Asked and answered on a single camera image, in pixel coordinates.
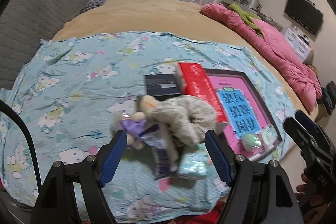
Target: gray quilted cover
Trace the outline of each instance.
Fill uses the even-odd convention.
[[[22,66],[88,0],[11,0],[0,17],[0,88],[11,89]]]

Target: red cloth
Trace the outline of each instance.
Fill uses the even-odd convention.
[[[213,210],[200,216],[180,216],[170,221],[169,224],[216,224],[225,202],[217,202]]]

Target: blue gripper pad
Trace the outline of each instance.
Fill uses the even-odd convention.
[[[127,136],[123,132],[119,138],[116,140],[114,146],[112,147],[110,153],[106,157],[106,160],[101,167],[101,177],[98,181],[100,187],[104,187],[108,182],[110,182],[116,172],[119,165],[120,159],[125,151],[127,145]]]
[[[228,186],[232,184],[232,177],[230,175],[230,165],[226,158],[219,149],[216,141],[212,138],[209,132],[205,133],[205,147],[208,150],[213,165],[216,168],[217,174],[221,181],[225,182]]]
[[[313,137],[318,133],[316,123],[309,119],[301,110],[295,113],[295,119],[308,131]]]

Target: green cloth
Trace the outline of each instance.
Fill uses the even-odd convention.
[[[259,16],[257,16],[256,14],[247,12],[242,10],[242,8],[240,8],[240,6],[236,3],[233,3],[231,5],[229,5],[229,7],[227,7],[229,10],[235,11],[240,17],[241,19],[244,21],[244,23],[251,27],[253,30],[256,31],[257,35],[259,35],[260,37],[263,37],[263,34],[261,33],[261,29],[259,26],[254,24],[253,18],[256,19],[261,19]]]

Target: black box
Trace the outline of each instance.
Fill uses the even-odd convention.
[[[182,95],[177,87],[174,74],[145,75],[147,95],[158,101]]]

